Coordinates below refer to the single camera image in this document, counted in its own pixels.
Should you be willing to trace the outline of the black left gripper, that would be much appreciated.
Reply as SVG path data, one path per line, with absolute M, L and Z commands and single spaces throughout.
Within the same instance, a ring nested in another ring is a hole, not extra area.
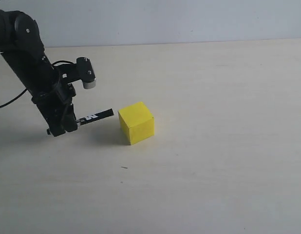
M 55 85 L 52 91 L 40 92 L 32 97 L 32 102 L 47 121 L 49 132 L 54 137 L 77 130 L 73 97 L 75 97 L 73 85 L 61 82 Z

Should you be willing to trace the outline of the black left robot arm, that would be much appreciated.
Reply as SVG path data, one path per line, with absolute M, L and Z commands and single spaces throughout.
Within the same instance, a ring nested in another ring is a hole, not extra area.
M 77 130 L 75 89 L 45 55 L 38 24 L 21 11 L 0 9 L 0 54 L 32 96 L 53 136 Z

